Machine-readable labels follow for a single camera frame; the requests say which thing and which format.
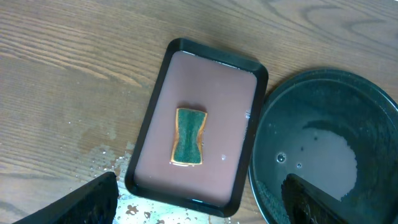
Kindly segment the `orange green sponge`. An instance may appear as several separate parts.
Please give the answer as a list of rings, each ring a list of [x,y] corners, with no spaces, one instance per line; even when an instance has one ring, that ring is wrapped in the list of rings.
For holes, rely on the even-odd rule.
[[[196,166],[203,164],[202,136],[207,113],[190,108],[177,108],[171,163]]]

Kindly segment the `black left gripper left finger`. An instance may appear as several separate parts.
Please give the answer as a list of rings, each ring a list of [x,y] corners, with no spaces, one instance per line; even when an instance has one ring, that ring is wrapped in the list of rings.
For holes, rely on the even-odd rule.
[[[118,184],[114,172],[106,172],[45,208],[15,224],[109,223],[118,206]]]

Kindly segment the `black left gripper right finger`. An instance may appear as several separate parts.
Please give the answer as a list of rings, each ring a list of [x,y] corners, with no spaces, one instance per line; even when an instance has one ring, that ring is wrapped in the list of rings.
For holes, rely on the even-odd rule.
[[[365,223],[363,216],[296,174],[288,174],[281,185],[282,200],[294,224]]]

